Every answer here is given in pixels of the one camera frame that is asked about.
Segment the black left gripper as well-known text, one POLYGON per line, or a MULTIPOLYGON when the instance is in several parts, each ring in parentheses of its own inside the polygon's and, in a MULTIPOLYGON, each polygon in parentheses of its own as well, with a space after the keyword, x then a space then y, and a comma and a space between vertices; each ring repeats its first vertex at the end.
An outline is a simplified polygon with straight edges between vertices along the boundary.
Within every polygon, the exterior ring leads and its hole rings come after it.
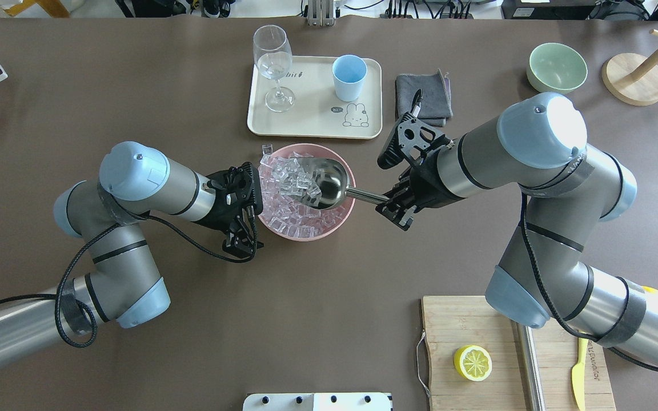
POLYGON ((206 182, 200 188, 202 194, 213 194, 214 200, 210 209, 200 212, 194 222, 225 232, 222 250, 232 256, 254 256, 253 249, 264 247, 264 242, 243 223, 243 211, 248 208, 245 206, 247 187, 247 173, 239 166, 206 175, 206 182))

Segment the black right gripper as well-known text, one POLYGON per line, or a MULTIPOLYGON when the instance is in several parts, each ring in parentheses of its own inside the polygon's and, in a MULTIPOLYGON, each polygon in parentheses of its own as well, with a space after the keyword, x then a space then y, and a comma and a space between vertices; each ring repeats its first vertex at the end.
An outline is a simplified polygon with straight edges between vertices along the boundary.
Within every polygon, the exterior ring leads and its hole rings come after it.
POLYGON ((410 161, 411 165, 399 176, 399 182, 386 193, 387 200, 376 206, 375 211, 408 231, 413 214, 423 208, 441 208, 462 200, 442 182, 439 157, 426 157, 422 162, 410 161))

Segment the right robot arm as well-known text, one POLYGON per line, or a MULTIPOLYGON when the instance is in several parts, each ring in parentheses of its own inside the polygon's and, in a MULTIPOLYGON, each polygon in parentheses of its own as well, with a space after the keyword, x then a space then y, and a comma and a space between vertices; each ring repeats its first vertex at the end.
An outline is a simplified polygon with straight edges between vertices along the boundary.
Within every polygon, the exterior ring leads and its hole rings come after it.
POLYGON ((658 297, 582 262, 596 224, 621 216, 637 184, 614 156, 587 142, 566 96, 543 92, 460 138, 402 115, 377 158, 409 167, 376 210, 404 231, 413 216, 517 184, 520 220, 486 289, 486 301, 520 325, 550 319, 575 336, 658 371, 658 297))

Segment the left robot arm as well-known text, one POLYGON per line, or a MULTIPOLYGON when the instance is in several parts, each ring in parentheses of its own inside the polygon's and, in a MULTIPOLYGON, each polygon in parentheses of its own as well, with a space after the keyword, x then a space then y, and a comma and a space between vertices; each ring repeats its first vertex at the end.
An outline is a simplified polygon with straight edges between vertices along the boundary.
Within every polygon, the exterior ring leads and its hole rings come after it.
POLYGON ((57 286, 0 299, 0 368, 62 341, 93 344, 100 325, 141 325, 170 306, 141 222, 156 221, 219 260, 247 263, 263 244, 259 172, 250 162, 201 175, 161 151, 126 141, 100 164, 97 180, 61 194, 53 216, 84 240, 57 286))

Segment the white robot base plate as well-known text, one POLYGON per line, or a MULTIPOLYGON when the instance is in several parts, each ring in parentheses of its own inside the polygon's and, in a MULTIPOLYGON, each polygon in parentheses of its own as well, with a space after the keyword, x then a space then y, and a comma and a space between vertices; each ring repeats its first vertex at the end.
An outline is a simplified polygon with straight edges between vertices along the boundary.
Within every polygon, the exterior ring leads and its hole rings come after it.
POLYGON ((316 392, 254 393, 243 402, 243 410, 393 410, 390 393, 316 392))

